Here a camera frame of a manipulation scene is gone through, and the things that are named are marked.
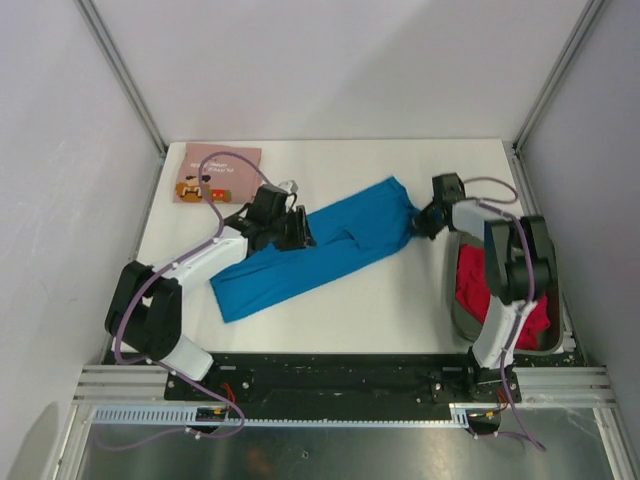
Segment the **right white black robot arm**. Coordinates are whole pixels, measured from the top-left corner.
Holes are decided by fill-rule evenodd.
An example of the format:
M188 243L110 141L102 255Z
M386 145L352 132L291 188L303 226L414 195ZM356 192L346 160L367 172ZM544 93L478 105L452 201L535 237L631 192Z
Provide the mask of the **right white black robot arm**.
M466 194L455 173L432 178L431 202L412 220L419 237L430 240L443 230L482 242L484 278L490 293L488 312L466 356L466 367L455 385L471 401L489 402L503 392L512 396L516 343L527 317L549 291L557 289L553 243L542 216L517 217L501 202Z

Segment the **pink printed t shirt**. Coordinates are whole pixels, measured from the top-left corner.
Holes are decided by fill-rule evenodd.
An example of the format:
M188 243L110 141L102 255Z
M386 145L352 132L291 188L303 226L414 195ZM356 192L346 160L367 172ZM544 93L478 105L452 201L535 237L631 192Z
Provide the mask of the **pink printed t shirt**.
M173 191L174 203L203 203L209 197L214 203L242 205L252 201L262 183L260 175L244 161L231 155L220 155L204 167L201 187L197 178L205 157L218 152L231 152L258 167L260 148L232 147L220 144L187 143Z

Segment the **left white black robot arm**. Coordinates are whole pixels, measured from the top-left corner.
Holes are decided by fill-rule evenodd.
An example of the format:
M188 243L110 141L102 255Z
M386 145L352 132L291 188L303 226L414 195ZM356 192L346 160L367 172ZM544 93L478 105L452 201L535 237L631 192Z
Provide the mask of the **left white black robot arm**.
M214 397L221 387L214 360L182 328L185 296L226 268L273 247L280 251L312 248L305 208L298 205L297 184L261 185L252 202L221 223L213 237L165 265L127 264L105 319L115 346L126 344L145 360L186 376L197 398Z

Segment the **blue t shirt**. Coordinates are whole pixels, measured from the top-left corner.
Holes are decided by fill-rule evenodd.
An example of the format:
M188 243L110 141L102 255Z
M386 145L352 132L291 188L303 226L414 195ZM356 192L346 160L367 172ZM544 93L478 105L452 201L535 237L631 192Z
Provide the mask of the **blue t shirt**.
M244 319L399 252L418 213L395 177L311 213L314 247L270 245L211 279L223 321Z

